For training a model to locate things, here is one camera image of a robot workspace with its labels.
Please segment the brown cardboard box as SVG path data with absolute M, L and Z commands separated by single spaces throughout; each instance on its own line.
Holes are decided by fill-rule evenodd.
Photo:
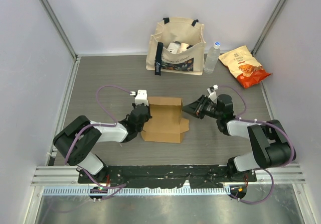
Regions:
M 189 120 L 182 117 L 183 100 L 179 97 L 148 97 L 151 119 L 141 136 L 147 142 L 181 143 L 189 131 Z

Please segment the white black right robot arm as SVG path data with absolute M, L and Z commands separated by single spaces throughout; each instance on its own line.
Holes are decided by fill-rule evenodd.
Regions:
M 240 180 L 248 171 L 285 166 L 296 159 L 296 150 L 278 120 L 259 122 L 237 119 L 232 97 L 227 94 L 219 95 L 216 102 L 202 95 L 183 106 L 182 110 L 198 119 L 205 116 L 214 118 L 218 130 L 224 135 L 250 141 L 251 152 L 228 160 L 226 176 L 232 181 Z

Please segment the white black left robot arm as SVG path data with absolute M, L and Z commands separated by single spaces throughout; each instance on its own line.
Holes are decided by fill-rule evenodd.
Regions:
M 91 151 L 96 143 L 126 143 L 142 132 L 151 119 L 150 108 L 133 104 L 125 119 L 115 124 L 90 121 L 86 116 L 77 117 L 53 138 L 53 145 L 70 166 L 81 168 L 80 174 L 95 183 L 102 183 L 108 175 L 107 165 Z

